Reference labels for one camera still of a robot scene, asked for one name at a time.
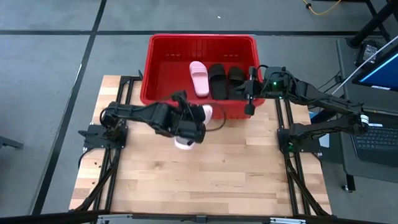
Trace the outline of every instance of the wooden table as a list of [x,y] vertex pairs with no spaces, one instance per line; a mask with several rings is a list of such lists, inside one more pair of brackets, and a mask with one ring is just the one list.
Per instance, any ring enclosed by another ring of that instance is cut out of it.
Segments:
[[[120,76],[104,76],[93,116],[95,124],[99,124],[101,110],[116,99],[119,80]],[[134,83],[131,104],[142,105],[140,90],[141,82]],[[292,112],[296,123],[310,122],[306,106],[292,104]],[[211,121],[208,128],[219,123]],[[155,135],[144,123],[127,124],[129,134],[121,154],[112,212],[292,215],[284,159],[276,137],[274,100],[266,100],[248,120],[228,121],[223,129],[206,133],[204,142],[191,151],[177,149],[173,139]],[[70,208],[79,206],[94,188],[103,155],[104,149],[95,149],[83,158]],[[301,153],[301,160],[309,191],[330,212],[320,163],[307,153]],[[107,188],[100,208],[104,207]],[[296,186],[303,212],[299,192]]]

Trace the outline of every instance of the wheel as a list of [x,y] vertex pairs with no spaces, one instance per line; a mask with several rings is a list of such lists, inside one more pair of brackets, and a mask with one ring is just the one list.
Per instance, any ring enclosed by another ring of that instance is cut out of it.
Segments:
[[343,185],[343,186],[341,186],[341,188],[342,188],[345,192],[347,192],[347,193],[353,193],[352,190],[349,190],[349,189],[348,189],[348,185]]

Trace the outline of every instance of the black cable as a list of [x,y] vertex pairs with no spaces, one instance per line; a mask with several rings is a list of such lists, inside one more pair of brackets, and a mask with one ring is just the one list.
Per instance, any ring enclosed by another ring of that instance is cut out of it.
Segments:
[[105,127],[105,124],[104,124],[104,122],[103,122],[103,115],[104,115],[104,112],[107,110],[108,108],[105,108],[105,109],[103,109],[102,111],[101,111],[101,113],[99,114],[99,123],[102,125],[102,126],[104,126]]
[[269,68],[268,65],[259,65],[257,67],[257,74],[259,73],[260,68]]
[[306,102],[304,105],[311,105],[316,101],[320,101],[320,100],[328,100],[329,97],[319,97],[319,98],[315,98],[313,100],[310,100],[309,102]]
[[187,101],[187,99],[184,98],[184,97],[182,97],[181,95],[177,95],[177,96],[178,96],[179,98],[181,98],[182,101],[183,101],[186,105],[188,105],[188,106],[187,106],[188,111],[189,111],[189,113],[190,113],[192,119],[195,119],[195,118],[193,117],[193,113],[192,113],[191,107],[189,106],[189,102]]
[[108,146],[105,150],[108,151],[108,164],[111,165],[112,164],[112,160],[111,160],[111,148]]
[[223,123],[222,123],[219,127],[217,127],[217,128],[213,128],[213,129],[206,130],[206,132],[211,132],[211,131],[220,130],[221,128],[224,127],[224,125],[225,125],[225,123],[226,123],[226,111],[225,111],[225,109],[223,108],[223,106],[221,106],[221,105],[218,104],[218,103],[208,103],[208,105],[216,105],[216,106],[219,106],[219,107],[221,108],[221,110],[222,110],[222,112],[223,112]]
[[91,149],[87,149],[87,150],[86,150],[85,152],[83,152],[83,154],[80,156],[79,162],[78,162],[78,164],[77,164],[77,169],[80,168],[81,160],[83,159],[83,157],[85,156],[85,154],[87,154],[87,153],[90,152],[90,151],[91,151]]
[[279,73],[278,73],[278,72],[274,72],[274,73],[272,73],[272,74],[269,76],[269,78],[268,78],[267,81],[266,81],[266,84],[262,87],[260,94],[262,94],[262,92],[264,92],[264,90],[266,89],[266,87],[267,87],[267,85],[268,85],[268,83],[269,83],[269,80],[271,80],[272,76],[275,75],[275,74],[279,74]]
[[300,94],[300,88],[299,88],[299,84],[297,84],[297,80],[294,78],[294,76],[292,75],[292,74],[290,74],[290,73],[287,73],[288,74],[288,76],[291,78],[291,79],[293,79],[293,82],[294,82],[294,84],[296,85],[296,92],[297,92],[297,95],[298,95],[298,97],[300,98],[300,100],[302,99],[302,96],[301,96],[301,94]]
[[330,81],[332,81],[335,77],[338,76],[338,74],[340,74],[340,72],[341,72],[341,70],[338,71],[338,73],[337,73],[334,77],[332,77],[331,79],[329,79],[329,81],[327,81],[325,84],[323,84],[322,86],[318,87],[317,90],[319,90],[320,88],[322,88],[322,87],[324,87],[326,84],[328,84]]
[[329,87],[327,90],[324,91],[324,93],[326,93],[327,91],[331,90],[333,87],[337,86],[339,83],[335,83],[334,85],[332,85],[331,87]]

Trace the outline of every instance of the plastic basket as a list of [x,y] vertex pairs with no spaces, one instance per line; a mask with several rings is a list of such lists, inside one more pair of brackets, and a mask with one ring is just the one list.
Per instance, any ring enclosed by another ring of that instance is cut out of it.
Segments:
[[[148,105],[175,91],[185,90],[191,103],[218,103],[226,111],[227,119],[248,118],[244,114],[247,100],[213,100],[211,95],[206,98],[196,96],[189,72],[189,64],[195,60],[207,68],[222,63],[226,73],[230,67],[238,66],[246,73],[246,78],[249,78],[250,66],[259,66],[256,41],[250,35],[156,34],[149,40],[141,101]],[[171,99],[166,102],[178,105]],[[255,106],[263,102],[263,99],[253,101]],[[212,118],[223,119],[219,106],[213,107]]]

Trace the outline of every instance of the chair leg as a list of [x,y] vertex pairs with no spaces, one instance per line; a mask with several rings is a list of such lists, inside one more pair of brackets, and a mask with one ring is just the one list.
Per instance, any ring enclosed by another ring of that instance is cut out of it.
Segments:
[[24,144],[0,136],[0,147],[1,146],[11,146],[11,147],[14,147],[16,149],[22,149],[24,147]]

